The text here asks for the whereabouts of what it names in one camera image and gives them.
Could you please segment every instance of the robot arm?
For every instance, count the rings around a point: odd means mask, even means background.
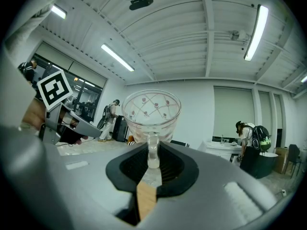
[[[99,137],[101,131],[78,116],[64,103],[46,110],[45,123],[39,137],[45,143],[67,142],[74,144],[83,136]]]

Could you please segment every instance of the hand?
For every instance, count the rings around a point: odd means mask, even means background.
[[[25,112],[23,122],[34,126],[37,130],[40,130],[40,127],[45,122],[45,112],[45,104],[37,99],[33,99],[27,111]],[[72,119],[72,122],[73,125],[76,123],[76,120]],[[81,140],[77,140],[75,144],[80,145],[81,143]]]
[[[87,139],[88,139],[88,136],[83,136],[82,138],[85,139],[85,140],[87,140]],[[82,141],[81,141],[81,140],[77,140],[74,144],[81,145],[81,144],[82,144]]]

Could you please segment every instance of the black bag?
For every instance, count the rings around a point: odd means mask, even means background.
[[[249,125],[244,125],[244,127],[250,128],[252,131],[252,148],[256,150],[260,149],[261,152],[265,152],[271,147],[270,135],[265,127],[261,125],[253,128]]]
[[[19,71],[21,72],[21,74],[23,74],[24,76],[26,75],[26,72],[27,72],[27,70],[26,70],[26,68],[27,68],[26,64],[27,64],[27,62],[24,62],[24,63],[22,63],[22,64],[18,67],[18,70],[19,70]]]
[[[102,129],[105,126],[105,124],[107,122],[109,122],[109,120],[111,118],[111,108],[110,108],[111,106],[113,106],[113,105],[110,105],[110,106],[106,105],[105,106],[104,112],[102,114],[102,118],[100,119],[100,121],[99,121],[99,123],[97,125],[98,129]]]

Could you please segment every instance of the sink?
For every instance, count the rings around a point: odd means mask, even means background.
[[[231,143],[224,143],[221,144],[218,141],[210,141],[207,143],[208,147],[215,147],[215,148],[219,148],[219,149],[240,149],[241,146],[236,145],[236,146],[231,146]]]

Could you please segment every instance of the floor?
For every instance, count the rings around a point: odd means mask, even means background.
[[[62,156],[66,156],[66,155],[77,155],[77,154],[82,154],[82,153],[112,150],[115,148],[123,148],[123,147],[126,147],[127,145],[124,142],[117,142],[114,140],[107,141],[107,142],[98,142],[97,139],[95,140],[91,140],[91,139],[92,138],[89,138],[88,141],[83,140],[83,143],[81,145],[73,145],[73,146],[62,145],[58,147],[58,150]],[[275,194],[278,200],[283,197],[281,194],[281,191],[283,189],[286,190],[287,194],[294,192],[297,189],[300,181],[302,180],[304,176],[304,173],[302,170],[306,167],[306,164],[301,165],[298,176],[296,176],[296,172],[298,169],[298,167],[296,167],[295,173],[292,179],[290,179],[291,166],[292,165],[289,164],[286,174],[279,174],[277,172],[272,171],[270,175],[259,179],[261,183],[263,183],[267,188],[269,188],[272,191],[272,193]],[[146,182],[147,184],[153,187],[160,186],[162,184],[160,170],[159,169],[156,169],[156,170],[148,169],[142,181]]]
[[[62,145],[58,147],[59,153],[61,156],[66,155],[78,155],[83,153],[90,152],[98,152],[98,151],[107,151],[116,148],[126,147],[127,144],[125,142],[117,142],[114,140],[106,141],[106,142],[98,142],[98,138],[94,139],[89,137],[88,140],[82,140],[81,145]]]

